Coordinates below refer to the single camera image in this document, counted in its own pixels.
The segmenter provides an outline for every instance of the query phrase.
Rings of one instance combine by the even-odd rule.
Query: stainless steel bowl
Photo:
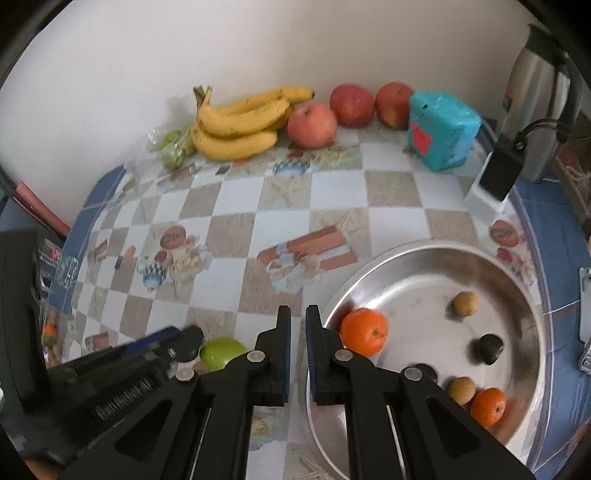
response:
[[[455,318],[449,304],[462,290],[480,297],[472,317]],[[541,320],[519,281],[480,249],[443,241],[416,242],[394,248],[361,268],[331,299],[324,325],[338,329],[353,309],[381,311],[389,322],[384,349],[372,360],[401,371],[419,362],[435,367],[446,388],[455,377],[471,377],[481,388],[505,392],[507,407],[489,431],[506,444],[532,408],[543,371]],[[494,333],[505,350],[493,365],[470,353],[474,339]],[[328,466],[348,478],[345,412],[342,406],[319,407],[307,379],[306,411],[311,438]]]

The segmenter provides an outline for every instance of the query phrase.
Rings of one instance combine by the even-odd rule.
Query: dark round fruit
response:
[[[417,367],[421,372],[423,372],[423,375],[426,375],[429,377],[429,379],[433,380],[435,383],[437,383],[437,371],[429,364],[415,364],[415,367]]]
[[[505,349],[505,344],[501,337],[496,336],[494,333],[487,333],[480,337],[476,349],[481,360],[487,365],[492,365]]]

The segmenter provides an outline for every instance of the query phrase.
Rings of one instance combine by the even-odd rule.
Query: green fruit in plastic bag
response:
[[[210,370],[221,370],[228,362],[248,352],[243,344],[230,337],[212,338],[203,344],[199,357]]]
[[[178,170],[183,166],[184,157],[182,152],[162,153],[162,166],[167,170]]]
[[[193,141],[189,137],[185,144],[183,145],[183,154],[188,157],[189,155],[193,155],[197,151],[195,145],[193,145]]]
[[[173,130],[171,132],[168,132],[165,136],[162,137],[160,143],[158,143],[158,149],[162,150],[164,147],[166,147],[166,145],[176,142],[180,138],[182,133],[183,132],[181,132],[180,130]]]

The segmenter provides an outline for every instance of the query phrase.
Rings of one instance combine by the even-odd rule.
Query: green apple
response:
[[[199,357],[210,370],[221,370],[228,362],[248,352],[243,344],[230,337],[212,338],[203,344]]]

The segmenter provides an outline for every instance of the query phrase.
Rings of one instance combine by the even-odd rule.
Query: banana stem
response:
[[[205,92],[205,97],[203,98],[203,104],[209,105],[209,102],[212,99],[212,88],[208,85],[207,91]]]
[[[197,102],[197,110],[199,110],[199,108],[203,105],[203,100],[205,99],[203,86],[199,85],[198,87],[193,87],[193,94],[195,96],[195,101]]]

